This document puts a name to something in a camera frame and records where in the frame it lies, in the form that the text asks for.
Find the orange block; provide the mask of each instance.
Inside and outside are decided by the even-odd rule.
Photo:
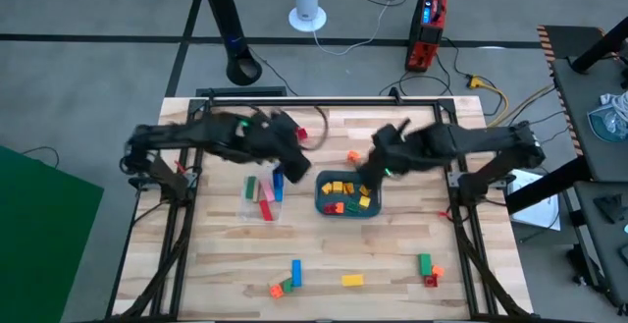
[[[360,162],[360,154],[357,153],[356,151],[351,150],[346,155],[346,161],[350,164],[356,164]]]
[[[275,285],[274,287],[271,287],[271,296],[274,299],[277,299],[283,295],[284,295],[284,291],[282,290],[281,285]]]
[[[437,278],[442,278],[445,275],[445,269],[438,265],[432,265],[432,275]]]

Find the wooden tabletop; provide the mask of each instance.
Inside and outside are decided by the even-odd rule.
[[[485,126],[479,98],[453,99],[460,126]],[[159,123],[183,123],[188,102],[188,98],[165,99]],[[246,107],[222,109],[251,113]],[[312,139],[322,133],[321,117],[311,107],[282,109]],[[307,175],[296,185],[286,183],[282,214],[276,224],[245,222],[238,216],[244,177],[261,166],[228,163],[205,153],[179,318],[468,318],[453,227],[438,216],[448,207],[442,169],[408,174],[398,181],[385,180],[382,212],[370,219],[330,219],[314,206],[314,182],[320,171],[349,170],[345,164],[347,151],[366,155],[372,145],[371,134],[386,123],[398,124],[410,118],[408,131],[433,123],[432,108],[352,106],[323,110],[330,121],[329,138],[320,150],[305,153],[312,162]],[[162,153],[173,169],[178,155],[178,151]],[[469,169],[479,169],[492,157],[491,153],[468,155]],[[156,191],[145,193],[137,216],[156,204],[158,198]],[[489,198],[503,201],[498,191],[490,192]],[[133,228],[114,313],[127,309],[154,275],[167,213],[168,206],[162,206]],[[531,311],[506,208],[483,203],[478,213],[491,269],[517,303]],[[433,264],[444,267],[445,276],[438,288],[423,286],[418,275],[419,253],[430,253]],[[272,299],[267,281],[289,270],[293,259],[301,260],[303,287]],[[477,271],[473,273],[480,308],[486,312],[480,276]],[[340,277],[347,274],[363,274],[365,285],[343,287]]]

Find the black metal frame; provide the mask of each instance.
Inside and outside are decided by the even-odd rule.
[[[211,107],[227,107],[241,104],[241,99],[230,99],[230,98],[216,98],[211,100],[191,100],[188,106],[188,115],[187,119],[190,120],[194,118],[193,112],[197,111],[202,104],[205,104],[208,108],[205,108],[203,113],[206,113]],[[286,106],[424,106],[424,107],[432,107],[434,111],[434,117],[436,122],[442,122],[443,116],[442,112],[445,111],[449,122],[453,124],[457,124],[457,116],[455,113],[455,106],[452,99],[443,98],[443,99],[401,99],[401,98],[373,98],[373,99],[364,99],[364,98],[347,98],[347,99],[330,99],[330,98],[247,98],[247,103],[254,104],[256,106],[278,106],[278,107],[286,107]],[[198,168],[201,167],[202,163],[202,150],[197,150],[193,166]],[[182,164],[186,164],[187,161],[187,150],[182,150],[180,155],[180,162]],[[467,171],[467,164],[464,157],[460,157],[457,160],[457,165],[461,172]],[[462,278],[464,283],[464,290],[467,297],[467,304],[469,309],[470,318],[473,319],[482,319],[483,321],[530,321],[533,319],[538,322],[553,322],[553,320],[544,320],[539,318],[533,318],[527,312],[520,309],[514,301],[507,295],[503,287],[499,284],[497,278],[490,271],[488,264],[486,263],[487,255],[484,247],[484,242],[482,239],[482,231],[480,229],[480,222],[478,219],[477,211],[475,207],[469,207],[469,219],[471,225],[471,232],[473,234],[473,243],[471,243],[465,233],[464,227],[462,226],[462,217],[460,205],[458,201],[456,201],[456,188],[450,186],[450,182],[448,179],[448,172],[452,169],[451,165],[444,168],[445,172],[445,181],[448,188],[449,195],[449,205],[451,208],[451,215],[453,219],[453,227],[457,239],[457,247],[458,247],[458,255],[460,258],[460,267],[462,271]],[[135,316],[130,317],[126,314],[122,316],[114,316],[112,317],[113,304],[115,302],[116,294],[118,292],[118,287],[120,284],[120,279],[122,275],[122,270],[125,263],[125,256],[121,260],[119,272],[118,272],[118,280],[115,283],[114,290],[112,291],[111,301],[109,304],[109,310],[107,312],[107,316],[104,322],[142,322],[142,321],[178,321],[179,314],[179,306],[181,303],[181,293],[183,288],[183,279],[184,279],[184,267],[185,267],[185,259],[187,255],[187,244],[189,243],[189,237],[191,233],[191,224],[193,218],[194,211],[194,202],[196,197],[197,188],[193,189],[193,198],[191,204],[188,206],[185,211],[184,221],[183,221],[183,229],[180,234],[180,237],[177,239],[176,245],[173,246],[173,249],[170,249],[172,244],[172,240],[174,239],[174,228],[177,223],[177,213],[179,208],[177,206],[171,206],[168,220],[166,223],[166,234],[164,236],[162,254],[160,258],[160,268],[158,272],[155,274],[151,282],[149,283],[147,289],[142,293],[138,299],[149,299],[152,301],[152,305],[150,308],[150,314],[148,316]],[[127,238],[127,246],[129,244],[129,240],[131,237],[131,231],[129,231],[129,235]],[[480,313],[480,309],[478,308],[478,302],[475,295],[475,285],[473,283],[473,275],[471,272],[471,266],[469,265],[469,260],[471,260],[482,277],[484,295],[487,302],[487,310],[488,313]],[[173,294],[172,300],[169,307],[169,312],[167,314],[161,313],[161,305],[163,300],[163,284],[166,279],[166,274],[172,269],[172,266],[175,262],[178,262],[176,268],[176,275],[173,284]],[[497,312],[497,304],[496,304],[496,296],[500,299],[500,302],[504,306],[506,312],[509,316],[501,316],[498,315]]]

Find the tower fan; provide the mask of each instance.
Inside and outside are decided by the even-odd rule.
[[[294,29],[312,32],[321,28],[327,21],[327,14],[318,6],[318,0],[296,0],[296,7],[288,15]]]

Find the green lego brick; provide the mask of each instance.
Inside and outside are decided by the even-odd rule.
[[[289,278],[282,283],[282,289],[284,289],[284,293],[292,292],[292,278]]]
[[[249,176],[246,178],[246,198],[247,199],[253,199],[253,194],[255,193],[255,185],[257,184],[257,182],[255,182],[255,177],[254,176]]]
[[[357,205],[357,202],[350,200],[347,204],[346,204],[346,210],[350,211],[350,212],[358,212],[360,211],[360,207]]]
[[[419,254],[419,270],[421,275],[432,275],[432,256],[430,254]]]

